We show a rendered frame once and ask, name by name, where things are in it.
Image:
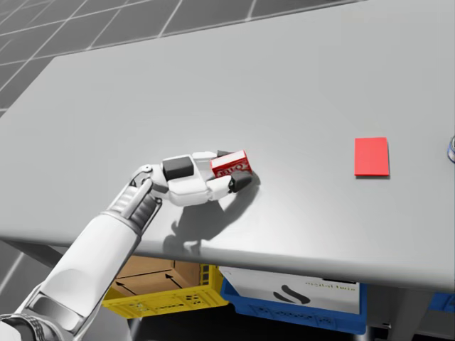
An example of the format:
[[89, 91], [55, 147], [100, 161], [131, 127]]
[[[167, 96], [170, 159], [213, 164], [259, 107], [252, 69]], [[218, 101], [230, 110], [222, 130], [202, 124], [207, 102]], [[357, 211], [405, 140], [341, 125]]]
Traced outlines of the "yellow box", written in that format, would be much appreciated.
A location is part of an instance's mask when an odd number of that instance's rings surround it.
[[108, 291], [102, 306], [126, 319], [217, 308], [228, 302], [220, 295], [224, 277], [215, 265], [200, 265], [200, 284], [189, 288], [122, 296]]

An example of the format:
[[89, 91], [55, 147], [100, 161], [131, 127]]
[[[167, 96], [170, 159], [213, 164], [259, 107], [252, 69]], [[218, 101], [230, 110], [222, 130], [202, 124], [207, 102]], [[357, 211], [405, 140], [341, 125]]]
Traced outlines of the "blue box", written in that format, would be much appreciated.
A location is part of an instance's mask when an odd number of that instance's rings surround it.
[[239, 295], [227, 280], [223, 281], [221, 296], [233, 304], [235, 311], [242, 315], [355, 335], [363, 335], [366, 332], [367, 286], [363, 283], [360, 284], [360, 312], [358, 314], [244, 297]]

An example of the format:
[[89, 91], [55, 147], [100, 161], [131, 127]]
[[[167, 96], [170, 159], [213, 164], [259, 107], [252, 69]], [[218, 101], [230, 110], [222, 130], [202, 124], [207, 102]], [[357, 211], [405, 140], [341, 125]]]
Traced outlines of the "brown box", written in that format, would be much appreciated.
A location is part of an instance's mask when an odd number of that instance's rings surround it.
[[172, 291], [200, 285], [200, 264], [131, 256], [112, 283], [125, 296]]

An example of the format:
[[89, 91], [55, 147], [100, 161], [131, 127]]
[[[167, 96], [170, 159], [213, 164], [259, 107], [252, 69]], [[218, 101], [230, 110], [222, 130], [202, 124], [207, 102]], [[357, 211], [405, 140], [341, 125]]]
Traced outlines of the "red and white carton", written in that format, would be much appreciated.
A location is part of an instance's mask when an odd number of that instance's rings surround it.
[[244, 150], [227, 153], [223, 156], [218, 156], [210, 161], [210, 169], [216, 178], [232, 175], [237, 171], [247, 171], [252, 173], [250, 162]]

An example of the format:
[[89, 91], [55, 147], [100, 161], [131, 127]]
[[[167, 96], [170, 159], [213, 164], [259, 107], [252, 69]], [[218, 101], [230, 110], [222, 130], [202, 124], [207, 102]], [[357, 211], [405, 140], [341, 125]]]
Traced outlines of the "pink pad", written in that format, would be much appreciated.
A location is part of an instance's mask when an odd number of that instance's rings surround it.
[[385, 137], [355, 139], [356, 177], [388, 177], [390, 175], [388, 143]]

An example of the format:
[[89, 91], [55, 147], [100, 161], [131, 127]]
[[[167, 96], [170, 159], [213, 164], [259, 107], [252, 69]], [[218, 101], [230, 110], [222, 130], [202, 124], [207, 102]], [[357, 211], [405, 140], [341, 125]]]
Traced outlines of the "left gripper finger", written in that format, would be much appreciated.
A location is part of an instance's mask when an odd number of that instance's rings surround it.
[[200, 151], [200, 152], [194, 152], [191, 154], [191, 159], [193, 164], [197, 165], [199, 163], [209, 163], [211, 160], [223, 157], [226, 155], [230, 155], [231, 152], [228, 151], [220, 151], [217, 150], [216, 152], [212, 151]]
[[208, 200], [220, 200], [232, 193], [238, 193], [252, 182], [250, 173], [232, 173], [207, 182]]

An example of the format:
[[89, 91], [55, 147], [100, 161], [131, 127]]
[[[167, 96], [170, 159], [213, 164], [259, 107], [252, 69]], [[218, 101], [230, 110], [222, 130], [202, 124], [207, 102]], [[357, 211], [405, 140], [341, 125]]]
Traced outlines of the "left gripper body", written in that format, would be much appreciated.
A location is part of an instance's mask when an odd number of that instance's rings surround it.
[[161, 169], [167, 182], [168, 199], [176, 206], [200, 205], [208, 200], [207, 180], [213, 172], [210, 163], [193, 164], [191, 154], [174, 156], [162, 161]]

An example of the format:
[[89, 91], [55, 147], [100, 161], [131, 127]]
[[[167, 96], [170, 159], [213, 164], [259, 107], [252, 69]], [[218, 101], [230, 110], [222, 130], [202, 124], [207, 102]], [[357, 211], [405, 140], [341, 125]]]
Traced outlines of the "white box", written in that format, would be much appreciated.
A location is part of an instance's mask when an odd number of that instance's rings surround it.
[[219, 268], [239, 295], [277, 303], [359, 314], [360, 284], [316, 277]]

